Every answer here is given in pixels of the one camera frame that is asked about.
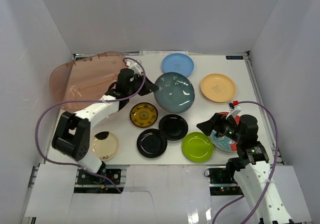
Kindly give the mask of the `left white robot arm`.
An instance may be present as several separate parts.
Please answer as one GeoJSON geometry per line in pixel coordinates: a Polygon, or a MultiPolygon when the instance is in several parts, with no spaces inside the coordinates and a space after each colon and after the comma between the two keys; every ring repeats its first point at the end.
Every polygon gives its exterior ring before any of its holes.
{"type": "Polygon", "coordinates": [[[129,68],[120,70],[117,81],[109,86],[97,103],[75,113],[62,113],[53,136],[53,149],[76,161],[79,167],[89,172],[88,176],[94,183],[103,182],[106,165],[89,149],[91,129],[120,111],[131,95],[144,96],[158,89],[143,73],[135,73],[129,68]]]}

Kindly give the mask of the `red and teal flower plate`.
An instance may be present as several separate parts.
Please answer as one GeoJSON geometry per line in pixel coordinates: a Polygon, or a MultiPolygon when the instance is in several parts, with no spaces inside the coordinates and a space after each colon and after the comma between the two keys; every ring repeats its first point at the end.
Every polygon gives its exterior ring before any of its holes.
{"type": "Polygon", "coordinates": [[[220,150],[226,152],[236,152],[237,143],[226,136],[216,137],[216,131],[213,130],[209,136],[211,142],[220,150]]]}

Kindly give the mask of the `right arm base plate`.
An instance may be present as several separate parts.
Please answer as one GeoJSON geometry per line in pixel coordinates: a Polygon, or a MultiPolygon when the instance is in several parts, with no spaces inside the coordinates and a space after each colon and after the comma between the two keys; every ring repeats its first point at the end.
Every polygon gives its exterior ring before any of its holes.
{"type": "Polygon", "coordinates": [[[209,180],[211,196],[243,195],[239,185],[227,174],[226,168],[208,168],[204,176],[209,180]]]}

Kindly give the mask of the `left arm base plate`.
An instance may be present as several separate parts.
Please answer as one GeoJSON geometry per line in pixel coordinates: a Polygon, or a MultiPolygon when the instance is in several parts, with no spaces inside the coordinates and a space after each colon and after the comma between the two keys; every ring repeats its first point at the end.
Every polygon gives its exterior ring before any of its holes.
{"type": "MultiPolygon", "coordinates": [[[[114,187],[110,182],[104,178],[93,176],[85,172],[83,169],[79,169],[75,181],[76,187],[114,187]]],[[[109,178],[115,185],[120,185],[122,170],[118,168],[103,169],[102,175],[109,178]]]]}

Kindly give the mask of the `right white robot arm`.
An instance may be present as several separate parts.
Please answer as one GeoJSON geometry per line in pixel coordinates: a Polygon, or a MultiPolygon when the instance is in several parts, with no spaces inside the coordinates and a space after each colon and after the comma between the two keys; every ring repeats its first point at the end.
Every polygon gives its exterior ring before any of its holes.
{"type": "Polygon", "coordinates": [[[208,121],[197,124],[206,136],[213,131],[216,136],[225,136],[237,143],[237,157],[226,163],[226,178],[240,187],[257,223],[293,223],[273,181],[273,168],[265,147],[258,140],[257,119],[242,115],[236,122],[232,115],[216,113],[208,121]]]}

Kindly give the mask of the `dark teal floral plate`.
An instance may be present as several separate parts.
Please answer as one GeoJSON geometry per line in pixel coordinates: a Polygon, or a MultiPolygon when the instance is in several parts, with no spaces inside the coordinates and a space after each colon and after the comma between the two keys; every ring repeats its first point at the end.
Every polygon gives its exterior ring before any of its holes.
{"type": "Polygon", "coordinates": [[[191,108],[195,101],[195,90],[190,80],[176,72],[168,72],[159,76],[155,85],[154,98],[164,110],[178,114],[191,108]]]}

